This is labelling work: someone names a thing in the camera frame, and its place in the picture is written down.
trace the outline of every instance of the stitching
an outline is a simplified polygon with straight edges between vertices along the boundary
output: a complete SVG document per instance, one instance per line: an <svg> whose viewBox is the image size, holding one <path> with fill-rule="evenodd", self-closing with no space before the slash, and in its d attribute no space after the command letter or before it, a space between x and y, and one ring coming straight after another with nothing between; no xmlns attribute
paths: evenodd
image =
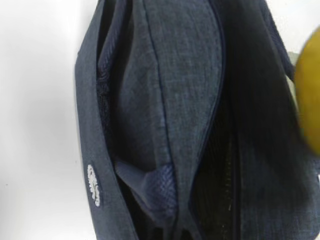
<svg viewBox="0 0 320 240"><path fill-rule="evenodd" d="M148 27L148 33L149 33L149 38L151 41L151 46L152 46L152 50L154 52L154 57L155 57L155 61L156 61L156 68L157 68L157 75L158 75L158 80L159 80L159 87L160 87L160 96L161 96L161 103L162 103L162 109L163 109L163 118L164 118L164 126L165 126L165 136L166 136L166 142L167 142L167 147L168 147L168 152L169 152L169 158L170 161L172 162L172 151L171 151L171 146L170 146L170 141L169 141L169 130L168 130L168 124L167 124L167 113L166 113L166 105L165 105L165 101L164 101L164 87L161 81L161 74L160 74L160 65L159 65L159 58L156 52L156 47L155 47L155 42L153 40L152 34L151 34L151 27L150 27L150 23L149 23L149 17L148 17L148 13L146 10L146 4L144 0L142 1L142 5L143 5L143 10L145 13L145 20L147 23L147 27Z"/></svg>
<svg viewBox="0 0 320 240"><path fill-rule="evenodd" d="M159 58L158 58L158 55L157 55L157 52L156 52L155 42L154 42L152 34L151 34L151 27L150 27L150 23L149 23L149 16L148 16L148 13L147 13L145 0L141 0L141 2L142 2L144 14L145 14L145 20L146 20L147 27L148 27L148 33L149 33L149 38L150 38L150 41L151 41L152 50L154 52L154 57L155 57L156 65L157 65L157 73L158 73L158 80L159 80L159 87L160 87L160 96L161 96L162 109L163 109L165 136L166 136L166 142L167 142L167 147L168 147L169 160L172 163L174 180L175 180L176 186L178 187L178 185L177 185L177 176L176 176L176 166L175 166L175 164L173 163L173 160L172 160L172 150L171 150L170 140L169 140L169 130L168 130L168 124L167 124L167 113L166 113L166 106L165 106L165 101L164 101L164 89L163 89L163 85L162 85L162 81L161 81ZM179 191L178 191L178 188L176 190L177 190L176 191L177 208L176 208L176 214L174 216L174 222L173 222L174 228L176 227L176 225L178 223L178 213L179 213ZM173 238L173 233L174 233L174 231L171 232L170 239Z"/></svg>

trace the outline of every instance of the yellow object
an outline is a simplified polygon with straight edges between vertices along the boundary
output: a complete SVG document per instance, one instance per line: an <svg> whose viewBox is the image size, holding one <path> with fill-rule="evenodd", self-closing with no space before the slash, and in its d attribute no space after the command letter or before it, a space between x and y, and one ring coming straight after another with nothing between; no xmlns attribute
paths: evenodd
<svg viewBox="0 0 320 240"><path fill-rule="evenodd" d="M299 124L308 145L320 155L320 27L298 58L294 82Z"/></svg>

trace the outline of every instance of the white background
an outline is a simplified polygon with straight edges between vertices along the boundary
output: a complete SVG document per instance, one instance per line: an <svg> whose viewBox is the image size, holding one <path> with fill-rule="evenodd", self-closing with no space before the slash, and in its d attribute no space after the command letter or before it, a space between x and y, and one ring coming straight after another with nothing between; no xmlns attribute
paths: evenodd
<svg viewBox="0 0 320 240"><path fill-rule="evenodd" d="M288 51L319 0L269 0ZM74 64L97 0L2 0L0 239L94 240L82 173Z"/></svg>

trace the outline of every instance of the white embroidered logo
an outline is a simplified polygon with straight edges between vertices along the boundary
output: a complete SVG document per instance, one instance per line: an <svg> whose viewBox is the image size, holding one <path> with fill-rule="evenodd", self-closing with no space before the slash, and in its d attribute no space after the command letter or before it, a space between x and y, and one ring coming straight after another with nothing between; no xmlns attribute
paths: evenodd
<svg viewBox="0 0 320 240"><path fill-rule="evenodd" d="M99 193L99 186L98 181L96 178L96 174L94 168L89 164L88 165L88 181L89 181L89 188L90 192L92 193L92 199L97 207L100 206L100 193Z"/></svg>

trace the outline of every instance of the bag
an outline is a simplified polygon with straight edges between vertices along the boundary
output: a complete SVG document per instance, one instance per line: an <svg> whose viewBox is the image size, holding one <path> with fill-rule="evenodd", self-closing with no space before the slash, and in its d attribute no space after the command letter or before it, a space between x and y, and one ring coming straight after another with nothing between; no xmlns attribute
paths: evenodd
<svg viewBox="0 0 320 240"><path fill-rule="evenodd" d="M315 162L264 0L100 0L75 63L98 240L314 240Z"/></svg>

